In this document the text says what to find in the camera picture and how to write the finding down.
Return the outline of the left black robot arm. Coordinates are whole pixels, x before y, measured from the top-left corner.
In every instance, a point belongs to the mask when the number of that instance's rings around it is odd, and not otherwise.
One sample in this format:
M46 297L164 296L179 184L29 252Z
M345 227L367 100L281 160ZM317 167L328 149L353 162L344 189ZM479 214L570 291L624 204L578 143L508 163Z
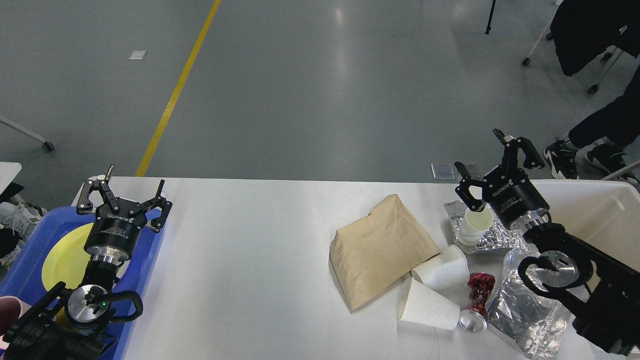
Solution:
M74 288L57 282L6 333L6 360L97 360L109 351L109 326L135 321L144 310L138 291L119 287L118 271L133 274L144 230L162 232L173 207L163 196L164 180L146 202L117 197L104 178L85 181L79 216L94 216L83 249L89 259Z

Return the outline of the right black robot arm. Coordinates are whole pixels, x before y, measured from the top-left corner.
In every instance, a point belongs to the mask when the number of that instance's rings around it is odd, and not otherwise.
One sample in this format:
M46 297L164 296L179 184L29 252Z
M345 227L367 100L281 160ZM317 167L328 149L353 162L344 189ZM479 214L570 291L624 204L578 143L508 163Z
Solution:
M639 346L639 272L554 223L550 205L526 170L541 169L544 160L526 137L493 134L503 145L501 163L482 178L473 178L455 162L461 180L455 193L467 208L486 205L511 231L521 231L537 249L518 265L518 275L537 296L556 300L574 315L578 335L610 354L627 356Z

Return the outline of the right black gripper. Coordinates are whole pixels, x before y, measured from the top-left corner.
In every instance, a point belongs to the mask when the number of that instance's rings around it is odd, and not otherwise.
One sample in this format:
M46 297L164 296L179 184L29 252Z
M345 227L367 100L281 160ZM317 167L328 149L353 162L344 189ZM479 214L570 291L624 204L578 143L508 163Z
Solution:
M479 179L471 176L463 162L454 162L461 176L455 193L469 210L481 212L489 204L506 229L523 230L527 223L548 216L550 205L530 182L528 174L519 167L519 151L525 155L522 164L525 169L543 169L546 163L530 139L508 136L500 129L493 129L493 134L503 145L500 167ZM471 187L481 189L481 199L475 198Z

